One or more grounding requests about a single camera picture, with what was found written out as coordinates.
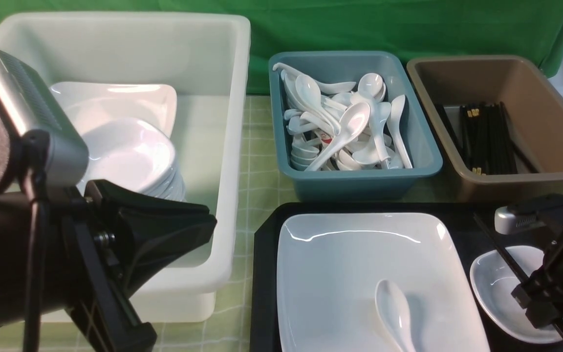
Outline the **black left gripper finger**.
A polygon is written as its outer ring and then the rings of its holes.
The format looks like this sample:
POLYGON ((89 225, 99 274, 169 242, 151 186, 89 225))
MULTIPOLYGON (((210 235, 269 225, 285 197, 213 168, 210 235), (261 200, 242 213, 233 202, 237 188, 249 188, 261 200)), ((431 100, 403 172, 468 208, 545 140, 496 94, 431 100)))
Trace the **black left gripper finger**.
POLYGON ((130 298, 177 259, 210 242, 217 219, 198 203, 154 198, 107 180, 88 182, 96 242, 130 298))

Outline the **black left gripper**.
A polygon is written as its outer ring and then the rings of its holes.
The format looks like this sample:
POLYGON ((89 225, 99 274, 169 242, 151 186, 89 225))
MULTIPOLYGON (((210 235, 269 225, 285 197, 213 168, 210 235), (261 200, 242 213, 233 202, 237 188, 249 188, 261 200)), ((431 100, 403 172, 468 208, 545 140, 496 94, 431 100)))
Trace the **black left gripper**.
POLYGON ((21 137, 0 100, 0 328, 24 322, 40 349, 43 314, 64 309, 97 352, 150 352, 143 323, 96 243, 91 200, 47 184, 46 133, 21 137))

